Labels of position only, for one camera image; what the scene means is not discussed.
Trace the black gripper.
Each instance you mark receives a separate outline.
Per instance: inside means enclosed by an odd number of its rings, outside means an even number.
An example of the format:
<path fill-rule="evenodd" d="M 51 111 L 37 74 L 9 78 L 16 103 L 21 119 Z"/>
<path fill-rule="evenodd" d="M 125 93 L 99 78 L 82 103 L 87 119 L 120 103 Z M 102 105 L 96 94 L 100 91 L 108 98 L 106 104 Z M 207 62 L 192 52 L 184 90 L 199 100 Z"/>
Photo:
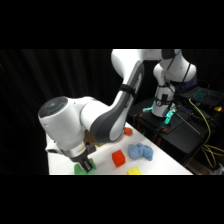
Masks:
<path fill-rule="evenodd" d="M 96 151 L 96 146 L 89 142 L 82 142 L 76 148 L 64 151 L 63 154 L 68 157 L 73 162 L 79 162 L 80 167 L 85 172 L 91 172 L 96 170 L 94 160 L 90 158 L 88 160 L 88 155 Z"/>

